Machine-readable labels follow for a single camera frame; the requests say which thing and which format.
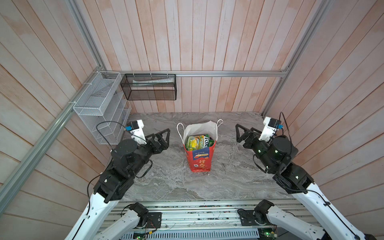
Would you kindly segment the red paper bag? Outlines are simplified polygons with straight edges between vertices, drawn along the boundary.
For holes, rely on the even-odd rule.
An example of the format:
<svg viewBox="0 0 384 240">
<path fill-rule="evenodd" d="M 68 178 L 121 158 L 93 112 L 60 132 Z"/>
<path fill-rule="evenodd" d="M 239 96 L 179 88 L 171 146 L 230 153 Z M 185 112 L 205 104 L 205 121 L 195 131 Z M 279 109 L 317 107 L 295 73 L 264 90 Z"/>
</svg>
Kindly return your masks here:
<svg viewBox="0 0 384 240">
<path fill-rule="evenodd" d="M 218 129 L 223 122 L 222 119 L 219 119 L 217 122 L 208 121 L 186 127 L 182 123 L 177 124 L 177 131 L 182 140 L 190 170 L 193 173 L 209 172 L 211 170 L 212 158 L 219 138 Z M 188 151 L 186 149 L 187 138 L 199 135 L 209 135 L 215 141 L 214 145 L 201 150 Z"/>
</svg>

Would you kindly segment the green candy bag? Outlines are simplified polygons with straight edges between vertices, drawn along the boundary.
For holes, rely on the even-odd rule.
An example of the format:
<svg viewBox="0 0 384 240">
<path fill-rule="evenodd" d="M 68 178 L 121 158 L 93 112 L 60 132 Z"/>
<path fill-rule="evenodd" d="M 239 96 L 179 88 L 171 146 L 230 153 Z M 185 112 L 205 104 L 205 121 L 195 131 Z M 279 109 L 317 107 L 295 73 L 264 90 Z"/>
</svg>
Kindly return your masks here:
<svg viewBox="0 0 384 240">
<path fill-rule="evenodd" d="M 187 138 L 186 149 L 188 151 L 201 150 L 212 147 L 215 141 L 209 135 L 189 136 Z"/>
</svg>

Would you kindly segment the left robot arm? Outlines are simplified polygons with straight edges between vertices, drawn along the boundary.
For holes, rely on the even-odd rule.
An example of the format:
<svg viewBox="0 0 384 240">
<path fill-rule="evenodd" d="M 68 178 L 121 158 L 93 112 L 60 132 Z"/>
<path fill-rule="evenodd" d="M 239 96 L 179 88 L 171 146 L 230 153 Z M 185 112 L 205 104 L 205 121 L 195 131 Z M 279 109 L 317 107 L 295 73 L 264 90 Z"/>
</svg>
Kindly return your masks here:
<svg viewBox="0 0 384 240">
<path fill-rule="evenodd" d="M 151 157 L 168 149 L 170 129 L 144 137 L 134 136 L 121 141 L 111 152 L 112 160 L 95 177 L 97 183 L 88 193 L 88 205 L 67 235 L 68 240 L 119 240 L 135 228 L 149 227 L 149 210 L 140 203 L 129 204 L 121 217 L 104 230 L 100 227 L 127 190 L 139 179 L 139 172 Z"/>
</svg>

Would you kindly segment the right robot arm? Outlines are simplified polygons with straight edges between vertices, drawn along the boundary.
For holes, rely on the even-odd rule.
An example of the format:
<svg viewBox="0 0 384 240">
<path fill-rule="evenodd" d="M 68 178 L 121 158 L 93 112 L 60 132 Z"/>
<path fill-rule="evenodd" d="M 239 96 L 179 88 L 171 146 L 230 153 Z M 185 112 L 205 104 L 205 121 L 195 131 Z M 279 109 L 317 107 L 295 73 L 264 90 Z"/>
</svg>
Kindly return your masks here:
<svg viewBox="0 0 384 240">
<path fill-rule="evenodd" d="M 242 220 L 259 226 L 277 226 L 302 240 L 373 240 L 375 236 L 357 229 L 322 193 L 314 179 L 300 166 L 293 163 L 298 149 L 290 136 L 270 134 L 269 140 L 255 128 L 236 125 L 236 139 L 244 148 L 253 150 L 254 159 L 263 164 L 259 169 L 273 175 L 276 183 L 298 200 L 317 220 L 311 225 L 289 214 L 274 203 L 262 200 L 252 212 L 239 209 Z"/>
</svg>

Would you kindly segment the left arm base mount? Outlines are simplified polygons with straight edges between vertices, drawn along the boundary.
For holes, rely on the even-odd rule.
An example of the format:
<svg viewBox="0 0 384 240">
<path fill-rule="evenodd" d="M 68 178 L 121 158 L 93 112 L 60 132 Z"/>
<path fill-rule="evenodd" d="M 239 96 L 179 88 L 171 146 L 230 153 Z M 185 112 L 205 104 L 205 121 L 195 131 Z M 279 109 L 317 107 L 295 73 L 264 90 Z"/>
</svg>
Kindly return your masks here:
<svg viewBox="0 0 384 240">
<path fill-rule="evenodd" d="M 139 219 L 136 228 L 147 227 L 156 230 L 161 227 L 162 213 L 150 212 L 144 205 L 138 202 L 125 206 L 120 216 L 123 217 L 125 215 L 136 216 Z"/>
</svg>

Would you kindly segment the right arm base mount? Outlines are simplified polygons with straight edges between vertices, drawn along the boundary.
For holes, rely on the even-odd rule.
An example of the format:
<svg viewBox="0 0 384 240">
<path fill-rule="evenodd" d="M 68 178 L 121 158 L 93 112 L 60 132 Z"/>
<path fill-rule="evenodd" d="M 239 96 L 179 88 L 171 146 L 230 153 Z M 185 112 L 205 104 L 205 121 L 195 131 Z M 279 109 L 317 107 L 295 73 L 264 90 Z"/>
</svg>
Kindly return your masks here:
<svg viewBox="0 0 384 240">
<path fill-rule="evenodd" d="M 272 226 L 272 217 L 276 217 L 282 210 L 268 200 L 262 200 L 253 210 L 237 209 L 243 227 Z"/>
</svg>

